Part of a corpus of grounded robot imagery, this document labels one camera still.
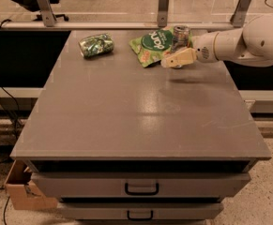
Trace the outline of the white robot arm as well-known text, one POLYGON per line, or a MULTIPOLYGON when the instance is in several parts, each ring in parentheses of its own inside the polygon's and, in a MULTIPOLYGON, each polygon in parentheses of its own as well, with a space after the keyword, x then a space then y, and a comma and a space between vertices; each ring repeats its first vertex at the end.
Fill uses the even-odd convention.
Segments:
POLYGON ((164 68, 231 61, 242 66, 273 66, 273 15, 251 19, 242 28, 205 33, 191 38, 191 48, 181 48, 161 60, 164 68))

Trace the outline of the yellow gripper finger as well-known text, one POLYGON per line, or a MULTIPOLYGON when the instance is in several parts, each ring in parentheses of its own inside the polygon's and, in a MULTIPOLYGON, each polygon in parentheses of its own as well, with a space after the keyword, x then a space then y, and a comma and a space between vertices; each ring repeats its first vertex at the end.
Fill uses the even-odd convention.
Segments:
POLYGON ((182 48, 174 53, 166 55, 161 60, 163 68, 176 68, 192 64, 196 61, 196 51, 192 48, 182 48))

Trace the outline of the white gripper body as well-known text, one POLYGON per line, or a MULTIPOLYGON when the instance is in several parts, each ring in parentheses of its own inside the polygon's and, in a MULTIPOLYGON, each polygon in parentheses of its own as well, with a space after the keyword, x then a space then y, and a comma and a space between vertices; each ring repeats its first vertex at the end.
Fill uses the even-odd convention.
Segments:
POLYGON ((218 32, 204 33, 192 37, 193 49, 197 59, 202 63, 215 63, 218 61, 215 55, 215 41, 218 32))

